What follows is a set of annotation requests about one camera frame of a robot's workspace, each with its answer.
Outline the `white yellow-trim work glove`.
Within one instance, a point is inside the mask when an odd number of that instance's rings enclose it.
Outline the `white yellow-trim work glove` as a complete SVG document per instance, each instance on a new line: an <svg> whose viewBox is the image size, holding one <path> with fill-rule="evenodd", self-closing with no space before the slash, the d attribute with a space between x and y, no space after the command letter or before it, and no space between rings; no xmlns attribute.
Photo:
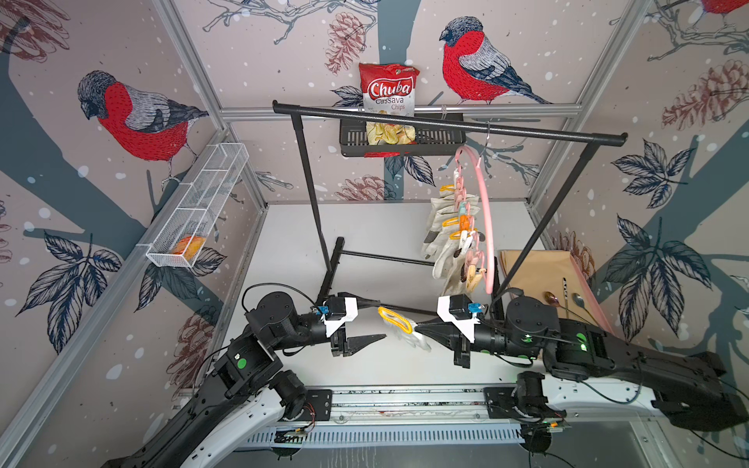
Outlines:
<svg viewBox="0 0 749 468"><path fill-rule="evenodd" d="M447 275L448 270L454 263L454 259L461 253L466 236L465 231L455 231L447 237L446 242L436 257L432 269L432 277L434 279L443 279Z"/></svg>

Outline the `pink clip hanger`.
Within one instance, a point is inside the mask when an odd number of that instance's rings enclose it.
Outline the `pink clip hanger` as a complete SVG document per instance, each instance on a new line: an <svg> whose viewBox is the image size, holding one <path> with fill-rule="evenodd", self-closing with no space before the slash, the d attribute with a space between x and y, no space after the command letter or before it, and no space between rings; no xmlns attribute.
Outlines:
<svg viewBox="0 0 749 468"><path fill-rule="evenodd" d="M493 285L493 277L495 276L495 245L493 244L493 219L490 207L489 192L484 176L483 169L483 154L478 152L474 147L469 144L464 144L458 148L456 154L454 154L454 161L456 162L456 175L454 176L454 182L456 188L459 190L463 189L463 176L462 176L462 164L460 158L466 156L476 175L478 195L476 202L467 202L464 200L458 200L456 195L456 208L458 208L458 218L461 215L474 216L474 228L471 231L466 231L467 236L464 239L461 254L464 259L464 274L469 265L476 265L478 268L485 268L486 274L484 280L481 282L484 284L485 292L489 296L495 290ZM478 215L484 217L483 228L484 228L484 240L481 240L481 234L476 226L476 216L471 214L471 209L478 207Z"/></svg>

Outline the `green-striped leather glove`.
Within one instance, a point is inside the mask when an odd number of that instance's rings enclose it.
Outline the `green-striped leather glove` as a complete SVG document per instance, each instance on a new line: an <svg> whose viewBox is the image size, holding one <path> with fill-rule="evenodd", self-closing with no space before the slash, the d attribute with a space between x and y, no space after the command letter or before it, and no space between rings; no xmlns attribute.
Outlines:
<svg viewBox="0 0 749 468"><path fill-rule="evenodd" d="M454 206L454 195L446 197L432 198L430 200L431 211L425 224L425 238L421 246L421 255L425 259L430 259L433 255L430 246L436 240L442 230L442 223L449 218L456 216L456 207Z"/></svg>

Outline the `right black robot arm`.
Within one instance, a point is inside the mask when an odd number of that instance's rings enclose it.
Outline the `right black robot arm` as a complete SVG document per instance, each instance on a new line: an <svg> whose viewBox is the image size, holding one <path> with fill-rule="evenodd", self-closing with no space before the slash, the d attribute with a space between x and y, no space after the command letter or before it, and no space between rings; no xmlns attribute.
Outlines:
<svg viewBox="0 0 749 468"><path fill-rule="evenodd" d="M647 349L561 318L554 307L527 296L510 300L501 320L476 314L475 308L467 296L445 296L440 317L415 330L452 350L454 363L465 369L471 354L485 353L540 359L554 378L618 378L649 388L655 408L682 429L717 432L748 420L741 397L721 380L726 368L713 352L684 357Z"/></svg>

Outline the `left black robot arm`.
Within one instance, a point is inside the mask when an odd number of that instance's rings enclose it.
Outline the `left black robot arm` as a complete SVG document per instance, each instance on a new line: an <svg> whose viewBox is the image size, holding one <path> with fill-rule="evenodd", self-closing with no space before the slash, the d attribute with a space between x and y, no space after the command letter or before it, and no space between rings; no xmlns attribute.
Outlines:
<svg viewBox="0 0 749 468"><path fill-rule="evenodd" d="M292 428L285 442L302 440L316 423L329 420L332 393L308 390L283 367L278 354L328 343L334 356L350 357L383 338L348 337L345 326L374 300L331 296L306 314L285 292L271 292L248 311L242 335L231 341L196 393L156 435L108 467L215 467L248 439L279 421Z"/></svg>

